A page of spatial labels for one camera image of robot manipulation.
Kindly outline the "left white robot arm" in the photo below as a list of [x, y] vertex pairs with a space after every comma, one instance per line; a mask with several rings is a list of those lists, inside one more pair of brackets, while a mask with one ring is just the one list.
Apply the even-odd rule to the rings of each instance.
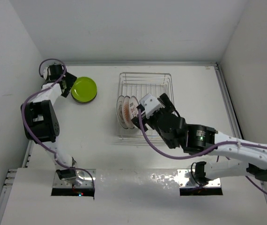
[[21, 106], [23, 126], [26, 137], [42, 146], [55, 164], [60, 180], [75, 181], [76, 161], [58, 146], [60, 134], [59, 121], [53, 108], [56, 100], [66, 98], [77, 77], [68, 73], [63, 62], [48, 66], [39, 74], [44, 78], [40, 91], [28, 97]]

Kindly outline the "dark grey blue plate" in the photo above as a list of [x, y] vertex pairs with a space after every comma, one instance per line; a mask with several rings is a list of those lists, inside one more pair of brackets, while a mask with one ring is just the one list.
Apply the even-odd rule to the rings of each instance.
[[97, 97], [97, 94], [72, 94], [72, 97], [78, 103], [88, 104]]

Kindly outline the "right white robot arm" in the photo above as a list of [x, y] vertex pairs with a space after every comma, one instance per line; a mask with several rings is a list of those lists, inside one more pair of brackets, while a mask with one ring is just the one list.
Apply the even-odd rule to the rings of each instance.
[[129, 101], [129, 116], [143, 134], [154, 129], [170, 149], [182, 148], [184, 159], [204, 155], [226, 157], [225, 162], [200, 161], [191, 165], [191, 178], [203, 187], [222, 177], [253, 176], [267, 182], [267, 144], [249, 142], [226, 135], [214, 128], [188, 124], [180, 117], [169, 97], [145, 95]]

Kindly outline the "green plate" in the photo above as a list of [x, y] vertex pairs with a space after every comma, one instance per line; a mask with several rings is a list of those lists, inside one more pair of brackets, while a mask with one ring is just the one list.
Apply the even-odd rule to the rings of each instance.
[[97, 94], [97, 85], [89, 77], [78, 77], [71, 88], [72, 94]]

